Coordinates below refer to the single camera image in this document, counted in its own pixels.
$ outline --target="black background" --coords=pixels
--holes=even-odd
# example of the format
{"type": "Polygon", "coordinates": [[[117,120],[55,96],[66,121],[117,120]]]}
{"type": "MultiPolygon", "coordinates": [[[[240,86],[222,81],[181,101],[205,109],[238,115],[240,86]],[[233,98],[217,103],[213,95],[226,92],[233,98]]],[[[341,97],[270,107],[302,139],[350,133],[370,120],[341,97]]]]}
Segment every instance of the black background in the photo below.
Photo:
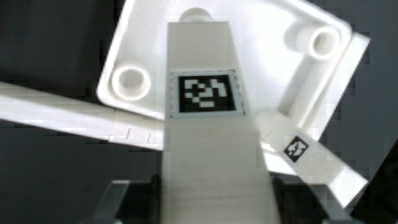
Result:
{"type": "MultiPolygon", "coordinates": [[[[398,2],[311,2],[373,39],[322,137],[370,178],[398,136],[398,2]]],[[[94,89],[121,5],[114,0],[0,1],[0,81],[100,103],[94,89]]],[[[109,181],[158,173],[160,153],[9,122],[0,133],[0,223],[77,223],[109,181]]],[[[368,207],[368,216],[398,219],[395,206],[379,210],[368,207]]]]}

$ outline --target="black and white square marker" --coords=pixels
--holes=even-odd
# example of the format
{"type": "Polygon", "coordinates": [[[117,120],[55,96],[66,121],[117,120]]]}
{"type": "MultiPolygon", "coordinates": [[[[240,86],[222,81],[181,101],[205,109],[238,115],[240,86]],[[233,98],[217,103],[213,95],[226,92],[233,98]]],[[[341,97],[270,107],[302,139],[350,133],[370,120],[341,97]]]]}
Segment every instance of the black and white square marker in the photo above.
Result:
{"type": "Polygon", "coordinates": [[[295,138],[290,142],[290,145],[283,151],[293,162],[299,161],[299,159],[308,151],[308,148],[309,148],[308,143],[304,142],[300,137],[295,136],[295,138]]]}
{"type": "Polygon", "coordinates": [[[235,71],[173,73],[173,117],[244,114],[235,71]]]}

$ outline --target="white plastic panel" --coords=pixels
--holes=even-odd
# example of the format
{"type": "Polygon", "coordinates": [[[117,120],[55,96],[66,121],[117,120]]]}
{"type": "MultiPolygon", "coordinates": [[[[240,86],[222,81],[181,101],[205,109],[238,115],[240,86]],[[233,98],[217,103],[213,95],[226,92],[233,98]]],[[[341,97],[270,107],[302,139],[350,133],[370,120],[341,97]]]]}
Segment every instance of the white plastic panel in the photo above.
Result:
{"type": "Polygon", "coordinates": [[[268,107],[279,108],[284,113],[290,112],[295,122],[302,122],[309,116],[352,34],[347,23],[300,0],[126,1],[98,87],[103,103],[164,119],[167,23],[180,21],[180,16],[190,8],[206,9],[215,21],[228,21],[231,24],[251,103],[249,112],[256,113],[268,107]],[[334,55],[324,61],[308,56],[297,43],[299,34],[313,25],[332,27],[340,36],[334,55]],[[112,72],[121,62],[141,67],[151,77],[151,91],[139,101],[125,101],[112,91],[112,72]]]}

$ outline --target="circular hole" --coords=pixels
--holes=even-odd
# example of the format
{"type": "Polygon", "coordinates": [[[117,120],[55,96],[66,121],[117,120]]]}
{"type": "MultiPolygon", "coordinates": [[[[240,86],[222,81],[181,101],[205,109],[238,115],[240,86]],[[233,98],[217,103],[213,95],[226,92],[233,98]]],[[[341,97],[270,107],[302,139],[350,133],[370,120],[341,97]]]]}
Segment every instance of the circular hole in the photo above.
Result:
{"type": "Polygon", "coordinates": [[[318,55],[327,55],[334,51],[336,47],[336,37],[331,33],[322,32],[315,38],[315,53],[318,55]]]}
{"type": "Polygon", "coordinates": [[[139,100],[151,88],[149,77],[141,69],[130,66],[119,67],[112,78],[114,93],[123,100],[139,100]]]}
{"type": "Polygon", "coordinates": [[[119,82],[126,91],[137,89],[144,83],[142,73],[135,70],[125,71],[119,77],[119,82]]]}

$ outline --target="mounting hole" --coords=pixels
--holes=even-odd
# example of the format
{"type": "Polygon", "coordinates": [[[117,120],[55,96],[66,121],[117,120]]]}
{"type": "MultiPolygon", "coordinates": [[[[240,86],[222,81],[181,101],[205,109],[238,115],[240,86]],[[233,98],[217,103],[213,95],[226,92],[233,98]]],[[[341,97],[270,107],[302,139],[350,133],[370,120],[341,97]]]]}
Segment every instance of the mounting hole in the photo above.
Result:
{"type": "Polygon", "coordinates": [[[112,89],[117,97],[126,101],[135,101],[148,95],[151,79],[146,71],[137,66],[123,65],[116,68],[112,89]]]}
{"type": "Polygon", "coordinates": [[[308,26],[297,38],[299,49],[315,60],[327,60],[338,50],[340,33],[331,26],[308,26]]]}

